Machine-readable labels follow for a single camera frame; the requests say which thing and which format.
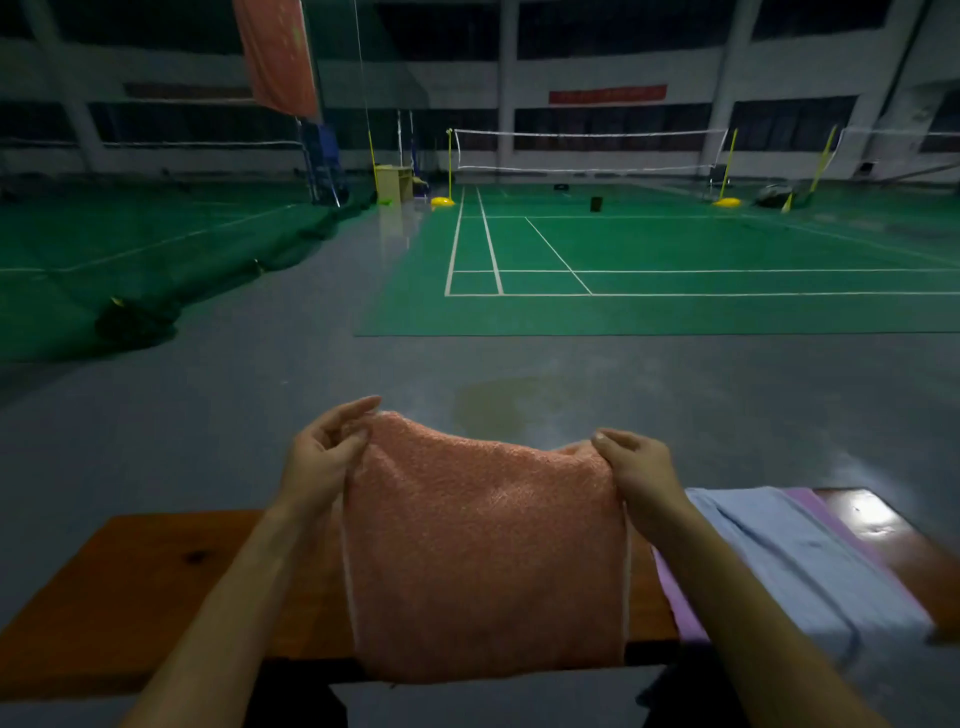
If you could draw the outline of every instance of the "person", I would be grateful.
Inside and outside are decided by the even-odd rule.
[[[260,662],[304,546],[326,526],[369,438],[346,425],[380,397],[321,415],[291,445],[280,487],[199,614],[127,714],[125,728],[243,724]],[[751,725],[888,725],[767,594],[687,499],[664,443],[601,428],[633,526],[662,554],[706,628]]]

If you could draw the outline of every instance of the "forearm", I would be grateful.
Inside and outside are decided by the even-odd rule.
[[[291,520],[266,513],[140,694],[125,728],[243,723],[301,542]]]
[[[754,726],[886,725],[692,505],[654,528]]]

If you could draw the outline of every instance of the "green floor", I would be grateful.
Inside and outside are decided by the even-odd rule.
[[[470,185],[454,199],[358,333],[960,330],[957,197],[825,185],[785,215],[633,183]]]
[[[191,303],[285,267],[330,208],[303,182],[75,184],[0,206],[0,360],[100,353],[111,297]]]

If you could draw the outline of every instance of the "person's left hand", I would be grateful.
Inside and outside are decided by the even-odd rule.
[[[304,528],[326,513],[343,493],[347,470],[359,460],[369,437],[367,430],[359,429],[345,438],[343,428],[379,404],[379,396],[341,404],[294,438],[272,506],[275,513]]]

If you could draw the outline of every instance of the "hand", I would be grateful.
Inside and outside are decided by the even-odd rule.
[[[272,506],[275,513],[302,527],[326,513],[343,493],[347,470],[359,460],[369,438],[366,429],[348,437],[343,436],[343,429],[379,404],[380,397],[341,404],[324,412],[294,438]]]
[[[663,521],[693,508],[664,443],[607,428],[597,430],[591,442],[610,463],[631,522],[648,539],[659,532]]]

